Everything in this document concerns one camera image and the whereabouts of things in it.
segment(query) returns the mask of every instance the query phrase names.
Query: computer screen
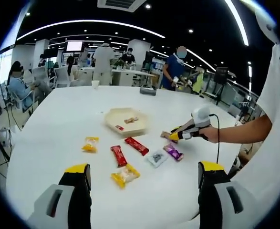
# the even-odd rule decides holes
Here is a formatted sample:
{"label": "computer screen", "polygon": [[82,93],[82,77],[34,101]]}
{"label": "computer screen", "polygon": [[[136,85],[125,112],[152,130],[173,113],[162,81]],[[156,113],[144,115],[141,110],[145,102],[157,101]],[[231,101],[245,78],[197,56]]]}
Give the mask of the computer screen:
{"label": "computer screen", "polygon": [[83,42],[68,42],[67,52],[80,52],[82,50]]}

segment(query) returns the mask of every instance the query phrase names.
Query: white cup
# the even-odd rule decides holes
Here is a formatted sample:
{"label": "white cup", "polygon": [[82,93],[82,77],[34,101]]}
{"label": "white cup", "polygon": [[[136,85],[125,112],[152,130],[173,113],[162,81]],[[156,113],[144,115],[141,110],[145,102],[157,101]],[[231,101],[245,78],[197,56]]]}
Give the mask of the white cup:
{"label": "white cup", "polygon": [[92,87],[93,87],[94,89],[97,89],[99,83],[100,83],[99,80],[92,80]]}

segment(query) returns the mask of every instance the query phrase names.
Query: round table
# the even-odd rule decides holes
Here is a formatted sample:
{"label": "round table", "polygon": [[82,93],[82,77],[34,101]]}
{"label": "round table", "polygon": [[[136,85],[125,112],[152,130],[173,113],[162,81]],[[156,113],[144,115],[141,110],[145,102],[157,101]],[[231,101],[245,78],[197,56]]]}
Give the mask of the round table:
{"label": "round table", "polygon": [[[220,127],[235,119],[196,95],[158,90],[156,96],[139,93],[138,87],[90,86],[55,89],[28,120],[12,152],[7,175],[7,196],[22,219],[34,209],[35,200],[58,184],[65,169],[91,165],[92,228],[164,229],[192,219],[198,212],[198,162],[216,161],[217,144],[202,138],[182,140],[176,146],[184,158],[169,157],[154,168],[139,152],[104,124],[111,108],[132,107],[148,115],[148,133],[136,139],[150,151],[168,144],[160,133],[190,119],[204,104],[219,116]],[[211,118],[217,126],[217,120]],[[81,148],[87,136],[100,141],[97,153]],[[126,160],[141,176],[120,189],[111,179],[117,163],[111,146],[121,145]],[[219,163],[228,172],[239,152],[238,144],[220,144]]]}

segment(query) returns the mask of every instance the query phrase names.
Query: floor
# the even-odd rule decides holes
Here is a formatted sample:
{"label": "floor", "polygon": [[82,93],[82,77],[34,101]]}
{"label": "floor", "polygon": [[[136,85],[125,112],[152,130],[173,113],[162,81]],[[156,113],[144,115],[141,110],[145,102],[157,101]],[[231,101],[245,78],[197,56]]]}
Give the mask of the floor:
{"label": "floor", "polygon": [[[205,99],[211,101],[212,103],[215,103],[215,101],[213,99],[211,99],[207,96],[205,96]],[[38,103],[36,103],[34,105],[34,110],[37,108],[37,106],[38,106]],[[228,106],[226,104],[220,102],[218,104],[218,106],[220,108],[222,108],[223,110],[228,111]],[[10,107],[9,107],[8,113],[9,113],[9,116],[8,116],[6,110],[3,110],[2,114],[0,115],[0,130],[2,130],[1,133],[3,135],[3,139],[9,139],[8,138],[8,136],[9,136],[8,129],[9,129],[9,126],[11,126],[11,144],[12,144],[12,150],[13,150],[14,139],[16,138],[17,134],[20,132],[20,130],[16,126],[16,122],[17,122],[17,125],[22,129],[22,126],[25,125],[27,120],[29,119],[29,114],[20,113],[15,108],[10,108]],[[10,156],[11,150],[10,150],[9,142],[4,143],[4,149]],[[8,168],[8,163],[5,163],[5,162],[6,162],[6,160],[0,151],[0,189],[3,191],[3,193],[5,193],[5,189],[6,189],[6,175],[7,175],[7,168]]]}

